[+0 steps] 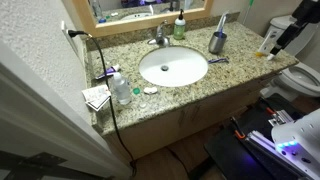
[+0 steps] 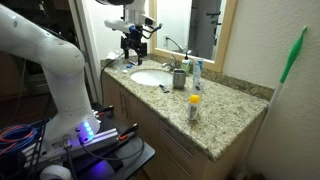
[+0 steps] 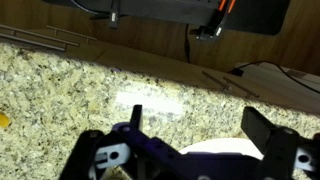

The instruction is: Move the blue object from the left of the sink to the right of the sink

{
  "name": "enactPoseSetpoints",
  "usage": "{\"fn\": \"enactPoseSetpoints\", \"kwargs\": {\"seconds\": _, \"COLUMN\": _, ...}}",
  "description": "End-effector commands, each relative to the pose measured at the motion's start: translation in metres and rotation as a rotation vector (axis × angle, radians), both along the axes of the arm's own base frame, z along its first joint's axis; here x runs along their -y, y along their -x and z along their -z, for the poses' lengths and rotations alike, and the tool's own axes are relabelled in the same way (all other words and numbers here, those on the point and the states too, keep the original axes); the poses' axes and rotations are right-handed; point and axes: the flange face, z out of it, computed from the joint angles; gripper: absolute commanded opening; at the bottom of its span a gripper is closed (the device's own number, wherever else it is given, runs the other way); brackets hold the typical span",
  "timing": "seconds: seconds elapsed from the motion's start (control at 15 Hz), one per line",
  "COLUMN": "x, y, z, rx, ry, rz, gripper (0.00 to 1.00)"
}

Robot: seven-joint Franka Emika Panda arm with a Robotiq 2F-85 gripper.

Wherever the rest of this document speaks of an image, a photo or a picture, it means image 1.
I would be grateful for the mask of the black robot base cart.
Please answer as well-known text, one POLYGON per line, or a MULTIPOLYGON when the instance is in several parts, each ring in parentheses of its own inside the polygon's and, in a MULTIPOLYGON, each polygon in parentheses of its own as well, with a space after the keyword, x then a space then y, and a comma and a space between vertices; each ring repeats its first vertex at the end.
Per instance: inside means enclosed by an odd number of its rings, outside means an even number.
POLYGON ((274 126, 308 114, 278 94, 261 98, 204 148, 227 180, 312 180, 276 151, 271 135, 274 126))

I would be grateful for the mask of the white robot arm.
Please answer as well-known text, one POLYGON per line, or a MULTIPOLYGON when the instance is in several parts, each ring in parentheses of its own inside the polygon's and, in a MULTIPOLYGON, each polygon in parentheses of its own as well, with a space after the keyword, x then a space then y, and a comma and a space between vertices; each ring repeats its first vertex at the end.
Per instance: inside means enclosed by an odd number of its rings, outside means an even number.
MULTIPOLYGON (((309 24, 319 22, 320 1, 303 0, 292 16, 296 19, 276 41, 267 59, 273 59, 286 48, 309 24)), ((276 151, 296 169, 312 180, 320 180, 320 121, 319 111, 303 118, 277 125, 271 135, 276 151)))

